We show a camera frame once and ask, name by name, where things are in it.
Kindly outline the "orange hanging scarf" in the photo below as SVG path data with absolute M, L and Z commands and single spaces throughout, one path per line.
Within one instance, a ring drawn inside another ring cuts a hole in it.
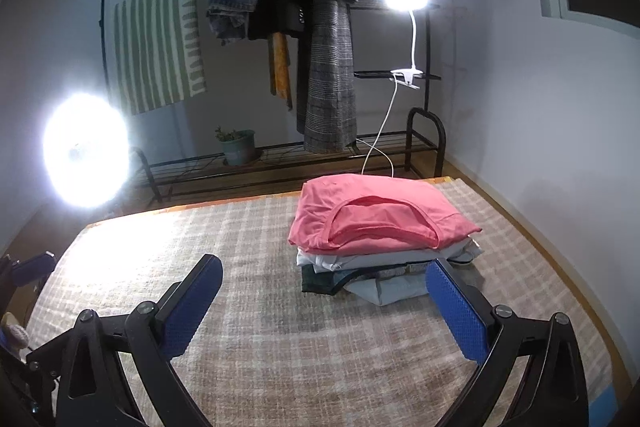
M 288 110 L 293 109 L 290 56 L 288 55 L 288 40 L 282 32 L 275 32 L 268 37 L 270 92 L 285 101 Z

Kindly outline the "plaid bed cover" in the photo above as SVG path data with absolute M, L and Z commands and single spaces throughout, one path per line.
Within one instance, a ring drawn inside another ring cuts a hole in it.
M 206 254 L 224 281 L 172 365 L 215 426 L 431 426 L 475 365 L 431 298 L 378 307 L 306 294 L 288 243 L 293 195 L 138 213 L 89 225 L 44 285 L 32 347 L 77 315 L 127 314 Z

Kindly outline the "green striped wall hanging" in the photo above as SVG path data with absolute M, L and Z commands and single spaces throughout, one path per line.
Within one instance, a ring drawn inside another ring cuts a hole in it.
M 114 103 L 138 115 L 206 91 L 198 0 L 105 0 Z

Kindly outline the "pink t-shirt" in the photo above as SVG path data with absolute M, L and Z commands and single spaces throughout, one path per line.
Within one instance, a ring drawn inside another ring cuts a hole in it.
M 288 241 L 337 257 L 443 249 L 480 227 L 426 181 L 344 173 L 303 185 Z

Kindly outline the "grey plaid hanging coat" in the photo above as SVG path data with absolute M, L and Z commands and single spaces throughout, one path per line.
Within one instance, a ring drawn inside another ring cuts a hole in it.
M 345 150 L 357 138 L 349 10 L 358 0 L 303 0 L 297 51 L 297 120 L 309 153 Z

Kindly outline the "green potted plant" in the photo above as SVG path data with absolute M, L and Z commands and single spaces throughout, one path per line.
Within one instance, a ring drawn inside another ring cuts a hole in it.
M 215 134 L 229 166 L 245 166 L 259 157 L 254 130 L 228 131 L 218 127 Z

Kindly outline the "light grey folded garment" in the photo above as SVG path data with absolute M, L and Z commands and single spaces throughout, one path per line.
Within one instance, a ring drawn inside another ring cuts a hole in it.
M 463 239 L 441 251 L 419 249 L 418 251 L 394 251 L 385 254 L 368 254 L 356 256 L 328 256 L 309 254 L 297 249 L 296 265 L 299 268 L 311 267 L 314 273 L 337 272 L 363 268 L 386 267 L 386 265 L 410 265 L 425 263 L 435 259 L 471 262 L 483 254 L 483 248 L 472 237 Z

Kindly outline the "black metal clothes rack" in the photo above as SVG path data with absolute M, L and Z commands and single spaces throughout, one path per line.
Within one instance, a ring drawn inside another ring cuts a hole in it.
M 105 0 L 101 0 L 99 25 L 103 72 L 108 94 L 114 100 L 106 68 L 105 21 Z M 292 142 L 257 147 L 259 157 L 240 167 L 229 166 L 222 150 L 152 164 L 141 148 L 133 147 L 131 154 L 134 156 L 134 170 L 128 184 L 131 191 L 146 196 L 149 206 L 163 206 L 176 199 L 208 196 L 226 191 L 227 187 L 222 182 L 228 178 L 253 176 L 270 170 L 338 164 L 366 158 L 370 152 L 386 159 L 401 156 L 400 168 L 413 174 L 420 172 L 419 168 L 413 165 L 413 156 L 422 152 L 432 152 L 435 155 L 434 173 L 441 174 L 446 152 L 446 131 L 442 120 L 426 105 L 422 105 L 409 110 L 405 129 L 360 134 L 354 143 L 341 152 L 311 154 L 304 152 L 303 146 L 302 142 Z

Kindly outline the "pale blue folded garment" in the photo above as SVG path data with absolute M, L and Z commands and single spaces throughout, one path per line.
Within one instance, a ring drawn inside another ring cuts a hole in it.
M 345 291 L 378 307 L 428 294 L 423 273 L 347 283 Z

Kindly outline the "dark green folded garment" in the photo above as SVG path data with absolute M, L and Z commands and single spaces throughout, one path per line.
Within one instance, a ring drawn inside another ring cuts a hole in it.
M 335 296 L 348 283 L 423 274 L 427 265 L 428 262 L 407 263 L 406 265 L 382 265 L 382 267 L 367 267 L 319 273 L 314 271 L 311 265 L 303 265 L 300 268 L 302 291 L 303 293 Z

